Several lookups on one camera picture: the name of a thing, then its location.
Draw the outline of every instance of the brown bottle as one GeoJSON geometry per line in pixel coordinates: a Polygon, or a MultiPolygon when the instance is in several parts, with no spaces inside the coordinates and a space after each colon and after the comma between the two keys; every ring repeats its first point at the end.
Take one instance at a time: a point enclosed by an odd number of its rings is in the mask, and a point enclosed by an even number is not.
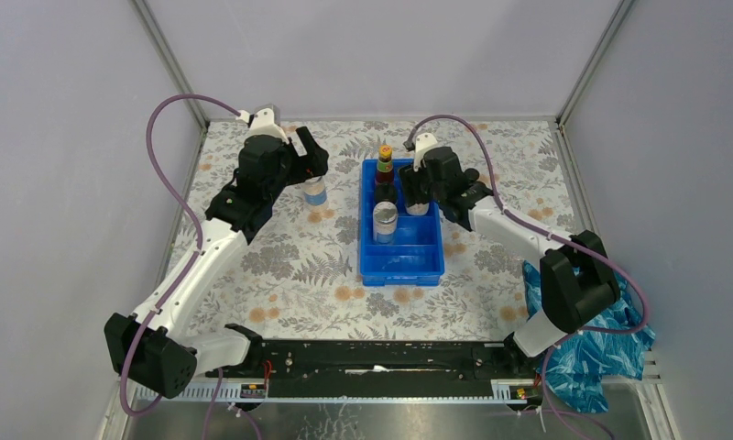
{"type": "Polygon", "coordinates": [[[391,158],[390,145],[380,147],[380,154],[377,158],[377,172],[375,173],[375,183],[393,183],[393,159],[391,158]]]}

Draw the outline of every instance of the floral tablecloth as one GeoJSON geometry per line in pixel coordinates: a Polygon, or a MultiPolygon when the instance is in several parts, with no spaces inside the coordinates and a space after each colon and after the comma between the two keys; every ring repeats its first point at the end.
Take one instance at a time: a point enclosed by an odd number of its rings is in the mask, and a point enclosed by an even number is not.
{"type": "MultiPolygon", "coordinates": [[[[395,158],[411,157],[401,143],[413,123],[283,124],[289,133],[302,125],[330,153],[325,177],[329,209],[312,213],[301,188],[287,188],[270,221],[213,285],[189,325],[190,334],[238,323],[264,337],[499,340],[526,320],[521,259],[499,243],[446,221],[440,286],[364,287],[357,266],[360,164],[374,158],[384,143],[394,147],[395,158]]],[[[487,143],[507,203],[571,231],[574,215],[548,124],[474,125],[487,143]]],[[[487,170],[479,147],[462,126],[432,122],[424,131],[453,147],[462,167],[487,170]]],[[[232,176],[245,136],[244,125],[211,124],[189,195],[195,212],[203,213],[232,176]]],[[[192,239],[193,227],[184,219],[170,264],[192,239]]]]}

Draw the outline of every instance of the blue label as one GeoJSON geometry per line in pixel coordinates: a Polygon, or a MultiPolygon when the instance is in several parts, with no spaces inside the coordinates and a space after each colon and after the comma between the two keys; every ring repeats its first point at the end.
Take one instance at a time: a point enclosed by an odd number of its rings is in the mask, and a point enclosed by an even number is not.
{"type": "Polygon", "coordinates": [[[305,193],[304,201],[307,202],[307,204],[311,204],[312,206],[320,206],[324,202],[326,202],[326,190],[323,190],[320,194],[315,195],[309,195],[308,193],[305,193]]]}

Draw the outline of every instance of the bottle cap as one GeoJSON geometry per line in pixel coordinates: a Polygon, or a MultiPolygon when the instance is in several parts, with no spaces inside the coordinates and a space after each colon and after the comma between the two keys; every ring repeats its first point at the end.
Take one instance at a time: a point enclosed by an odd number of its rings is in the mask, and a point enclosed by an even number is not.
{"type": "Polygon", "coordinates": [[[380,202],[372,210],[372,217],[379,225],[390,225],[399,217],[399,210],[391,202],[380,202]]]}
{"type": "Polygon", "coordinates": [[[380,158],[381,159],[390,159],[392,149],[390,145],[382,145],[380,147],[380,158]]]}

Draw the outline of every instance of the white robotic arm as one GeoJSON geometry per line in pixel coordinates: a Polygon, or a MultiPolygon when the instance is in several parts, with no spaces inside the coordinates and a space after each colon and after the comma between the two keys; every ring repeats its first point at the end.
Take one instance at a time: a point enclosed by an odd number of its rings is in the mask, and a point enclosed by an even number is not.
{"type": "Polygon", "coordinates": [[[619,287],[611,269],[549,238],[552,233],[577,240],[606,255],[594,233],[585,231],[569,236],[510,210],[510,215],[547,231],[547,236],[520,225],[497,206],[491,190],[477,181],[478,172],[461,170],[457,156],[434,135],[421,133],[413,140],[412,167],[399,170],[405,200],[409,204],[424,204],[433,198],[445,218],[493,238],[541,270],[542,309],[508,338],[508,343],[514,343],[525,357],[539,356],[619,298],[619,287]]]}
{"type": "Polygon", "coordinates": [[[185,389],[196,375],[246,362],[255,342],[251,340],[252,332],[230,325],[187,337],[188,323],[224,265],[243,252],[272,216],[272,205],[283,189],[328,171],[328,153],[304,126],[297,129],[297,134],[306,155],[297,154],[278,125],[274,106],[260,108],[253,115],[242,111],[237,119],[249,126],[245,147],[239,154],[240,168],[235,181],[213,198],[205,212],[202,248],[191,246],[189,253],[131,315],[114,313],[104,328],[114,370],[121,371],[130,343],[139,338],[139,356],[130,358],[129,378],[168,398],[185,389]],[[191,252],[199,255],[183,273],[191,252]],[[164,292],[181,274],[180,284],[160,304],[164,292]],[[146,316],[151,316],[148,327],[137,335],[137,320],[146,316]]]}

